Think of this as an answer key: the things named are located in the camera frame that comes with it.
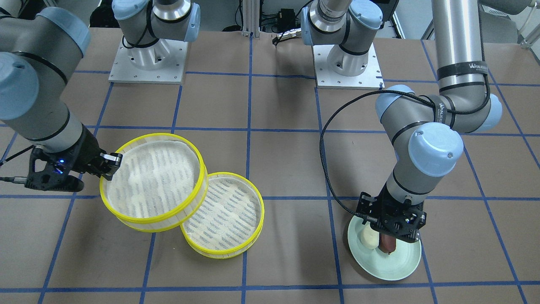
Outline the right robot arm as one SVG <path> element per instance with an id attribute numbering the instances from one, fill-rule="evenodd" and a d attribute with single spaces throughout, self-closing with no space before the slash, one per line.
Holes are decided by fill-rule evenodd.
<path id="1" fill-rule="evenodd" d="M 181 83 L 187 43 L 197 39 L 201 9 L 191 0 L 114 0 L 123 38 L 110 81 Z M 108 153 L 60 95 L 85 56 L 89 27 L 64 8 L 35 19 L 1 9 L 1 121 L 30 142 L 25 176 L 2 177 L 25 188 L 79 192 L 71 172 L 111 181 L 122 154 Z"/>

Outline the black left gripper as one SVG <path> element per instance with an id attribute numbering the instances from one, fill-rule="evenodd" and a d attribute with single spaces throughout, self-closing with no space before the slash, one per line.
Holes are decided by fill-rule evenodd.
<path id="1" fill-rule="evenodd" d="M 413 205 L 410 196 L 406 196 L 401 203 L 390 195 L 386 186 L 376 197 L 362 192 L 355 215 L 362 219 L 362 224 L 369 223 L 374 231 L 409 244 L 421 240 L 419 230 L 427 219 L 423 202 Z"/>

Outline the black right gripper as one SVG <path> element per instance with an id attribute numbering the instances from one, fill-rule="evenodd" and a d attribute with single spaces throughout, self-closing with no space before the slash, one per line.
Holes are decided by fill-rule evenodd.
<path id="1" fill-rule="evenodd" d="M 39 147 L 32 149 L 24 186 L 41 191 L 80 192 L 84 183 L 70 172 L 89 173 L 112 181 L 122 159 L 123 154 L 108 154 L 102 150 L 96 138 L 83 126 L 79 140 L 66 150 L 52 153 Z"/>

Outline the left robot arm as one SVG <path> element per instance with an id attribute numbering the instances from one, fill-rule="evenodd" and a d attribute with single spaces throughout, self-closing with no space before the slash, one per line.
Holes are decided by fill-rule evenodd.
<path id="1" fill-rule="evenodd" d="M 424 200 L 455 167 L 464 144 L 461 133 L 497 125 L 502 105 L 490 94 L 477 0 L 432 0 L 437 50 L 438 95 L 416 95 L 406 85 L 362 94 L 341 106 L 324 125 L 319 153 L 332 196 L 351 215 L 379 233 L 408 243 L 420 241 L 426 224 Z M 382 12 L 369 0 L 314 0 L 302 9 L 302 38 L 307 46 L 334 44 L 337 63 L 365 62 Z M 324 133 L 347 106 L 378 95 L 375 108 L 397 154 L 397 163 L 380 194 L 362 192 L 356 210 L 341 202 L 323 160 Z"/>

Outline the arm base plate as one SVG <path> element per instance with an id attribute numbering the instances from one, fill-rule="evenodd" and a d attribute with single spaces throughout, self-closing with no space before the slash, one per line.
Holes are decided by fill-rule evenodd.
<path id="1" fill-rule="evenodd" d="M 108 80 L 112 83 L 181 84 L 189 43 L 158 40 L 147 48 L 120 42 Z"/>
<path id="2" fill-rule="evenodd" d="M 374 44 L 366 54 L 353 56 L 338 45 L 313 46 L 318 88 L 377 90 L 385 87 Z"/>

